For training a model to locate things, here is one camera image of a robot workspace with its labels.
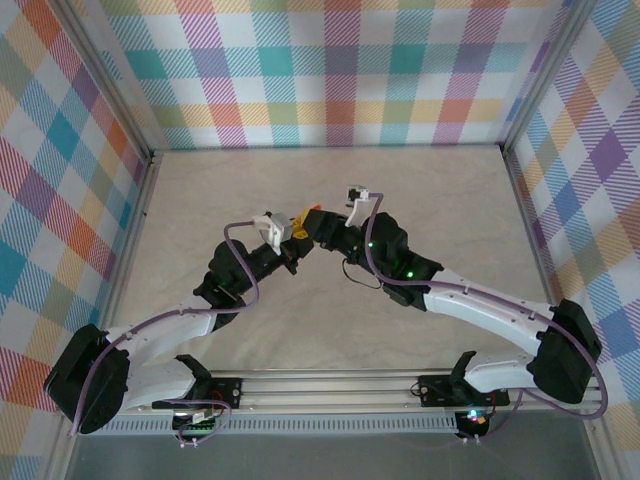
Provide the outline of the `left electronics board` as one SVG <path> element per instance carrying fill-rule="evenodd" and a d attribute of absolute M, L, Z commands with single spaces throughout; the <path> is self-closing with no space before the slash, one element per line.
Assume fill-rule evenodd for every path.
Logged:
<path fill-rule="evenodd" d="M 220 413 L 178 412 L 172 417 L 171 429 L 182 437 L 204 437 L 221 423 Z"/>

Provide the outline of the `electronics board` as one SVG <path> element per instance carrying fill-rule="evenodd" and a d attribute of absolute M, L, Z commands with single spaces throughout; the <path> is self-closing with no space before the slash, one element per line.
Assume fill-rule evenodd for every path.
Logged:
<path fill-rule="evenodd" d="M 455 435 L 463 440 L 480 438 L 488 434 L 490 420 L 475 409 L 455 413 L 457 432 Z"/>
<path fill-rule="evenodd" d="M 171 429 L 182 437 L 204 437 L 221 423 L 220 413 L 178 412 L 172 417 Z"/>

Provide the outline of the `right electronics board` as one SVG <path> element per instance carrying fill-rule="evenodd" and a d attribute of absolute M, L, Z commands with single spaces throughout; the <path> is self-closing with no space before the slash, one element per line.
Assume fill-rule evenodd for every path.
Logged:
<path fill-rule="evenodd" d="M 488 434 L 490 420 L 475 409 L 455 413 L 457 432 L 455 435 L 463 440 L 480 438 Z"/>

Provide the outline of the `aluminium side rail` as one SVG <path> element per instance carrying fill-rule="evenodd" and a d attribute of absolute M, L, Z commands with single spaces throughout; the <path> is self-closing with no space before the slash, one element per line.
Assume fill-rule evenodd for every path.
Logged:
<path fill-rule="evenodd" d="M 540 245 L 540 236 L 534 228 L 534 210 L 530 204 L 530 199 L 525 193 L 526 184 L 520 179 L 519 162 L 514 153 L 509 152 L 504 146 L 500 146 L 500 153 L 505 164 L 505 168 L 511 182 L 516 198 L 517 206 L 524 224 L 525 232 L 530 244 L 530 249 L 534 258 L 534 263 L 542 283 L 546 299 L 550 303 L 557 304 L 563 297 L 561 290 L 550 278 L 548 264 L 545 261 L 543 248 Z"/>
<path fill-rule="evenodd" d="M 111 327 L 117 319 L 119 305 L 124 296 L 127 283 L 133 269 L 137 248 L 139 246 L 163 157 L 163 152 L 154 151 L 153 155 L 145 164 L 138 196 L 136 197 L 136 202 L 134 203 L 134 208 L 131 212 L 129 224 L 126 230 L 126 236 L 122 243 L 121 255 L 118 258 L 113 271 L 113 282 L 109 288 L 104 308 L 98 320 L 97 326 L 100 328 Z"/>

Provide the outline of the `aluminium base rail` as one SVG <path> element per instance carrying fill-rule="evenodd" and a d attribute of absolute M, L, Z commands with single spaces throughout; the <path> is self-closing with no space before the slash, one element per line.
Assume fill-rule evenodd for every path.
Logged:
<path fill-rule="evenodd" d="M 184 395 L 184 388 L 192 387 L 189 380 L 171 377 L 166 368 L 157 365 L 143 368 L 134 375 L 134 386 L 128 386 L 118 414 L 160 410 L 154 409 L 157 400 L 174 399 Z M 364 370 L 246 370 L 210 371 L 215 378 L 237 378 L 242 381 L 241 398 L 235 412 L 256 414 L 348 414 L 390 413 L 407 409 L 463 412 L 475 409 L 491 412 L 494 407 L 435 406 L 424 407 L 418 396 L 418 378 L 422 375 L 448 375 L 449 371 L 364 369 Z M 495 406 L 498 410 L 513 407 L 518 389 L 492 387 L 506 390 L 510 403 Z"/>

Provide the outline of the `aluminium frame post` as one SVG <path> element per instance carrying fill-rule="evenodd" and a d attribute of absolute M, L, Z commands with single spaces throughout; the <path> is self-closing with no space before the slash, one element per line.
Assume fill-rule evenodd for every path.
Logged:
<path fill-rule="evenodd" d="M 527 94 L 523 96 L 513 119 L 508 125 L 504 141 L 500 144 L 505 161 L 514 152 L 515 146 L 524 135 L 535 111 L 541 104 L 544 95 L 556 78 L 560 67 L 581 33 L 598 0 L 570 0 L 565 9 L 566 14 L 560 23 L 554 22 L 548 32 L 552 33 L 551 41 L 541 60 L 539 68 L 530 82 Z"/>
<path fill-rule="evenodd" d="M 168 148 L 100 0 L 50 0 L 134 148 L 149 162 Z"/>

